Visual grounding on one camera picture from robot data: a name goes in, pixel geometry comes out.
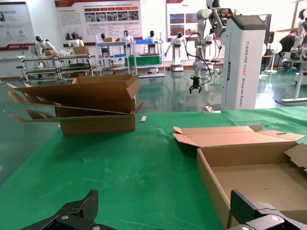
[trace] desk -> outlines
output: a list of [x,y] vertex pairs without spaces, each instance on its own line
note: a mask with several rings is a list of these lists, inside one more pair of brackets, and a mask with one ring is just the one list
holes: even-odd
[[172,127],[263,124],[307,133],[306,107],[149,114],[143,123],[141,117],[135,132],[64,137],[58,130],[0,188],[1,229],[47,218],[97,189],[98,223],[121,230],[221,230],[196,148],[177,143]]

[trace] wall poster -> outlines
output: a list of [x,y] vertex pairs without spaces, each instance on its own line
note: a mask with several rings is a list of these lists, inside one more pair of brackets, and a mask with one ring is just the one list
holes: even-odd
[[142,39],[140,0],[56,0],[63,45],[76,33],[85,45],[94,46],[96,35],[119,39],[127,30]]
[[35,36],[25,1],[0,2],[0,51],[34,46]]
[[178,32],[185,37],[197,32],[196,13],[204,8],[206,1],[201,5],[199,0],[166,0],[167,38],[170,40]]

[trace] robotic arm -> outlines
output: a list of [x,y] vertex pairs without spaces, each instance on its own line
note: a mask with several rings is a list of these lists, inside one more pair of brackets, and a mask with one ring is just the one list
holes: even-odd
[[175,38],[172,38],[172,41],[171,41],[171,43],[169,44],[169,46],[168,46],[168,48],[167,48],[167,50],[166,50],[166,52],[165,52],[165,57],[167,56],[167,53],[169,52],[169,49],[171,48],[171,47],[173,47],[174,46],[174,44],[175,44]]

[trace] green mat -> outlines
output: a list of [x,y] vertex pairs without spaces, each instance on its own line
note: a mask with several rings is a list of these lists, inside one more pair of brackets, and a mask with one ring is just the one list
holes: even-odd
[[149,114],[145,122],[141,116],[135,132],[64,137],[58,130],[0,188],[1,229],[47,218],[97,189],[97,223],[120,230],[221,230],[196,166],[196,148],[177,143],[173,126],[263,124],[307,133],[305,107]]
[[[162,60],[160,56],[156,56],[156,57],[139,56],[139,57],[136,57],[136,63],[138,66],[161,65]],[[130,66],[134,66],[133,56],[129,57],[129,64]],[[128,66],[127,58],[125,58],[125,66],[126,67]]]

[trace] open cardboard box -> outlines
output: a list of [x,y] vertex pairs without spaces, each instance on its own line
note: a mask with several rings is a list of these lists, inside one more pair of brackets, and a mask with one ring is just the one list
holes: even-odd
[[230,193],[269,203],[307,224],[307,145],[303,135],[260,131],[261,125],[210,128],[174,127],[177,141],[199,147],[197,165],[224,229],[238,225]]
[[18,104],[55,107],[56,116],[27,109],[32,120],[10,115],[20,122],[60,122],[64,135],[135,130],[135,115],[144,106],[135,107],[139,76],[124,74],[77,78],[73,84],[37,86],[26,84],[23,99],[15,92],[10,97]]
[[73,51],[76,55],[78,54],[89,54],[88,46],[75,46]]

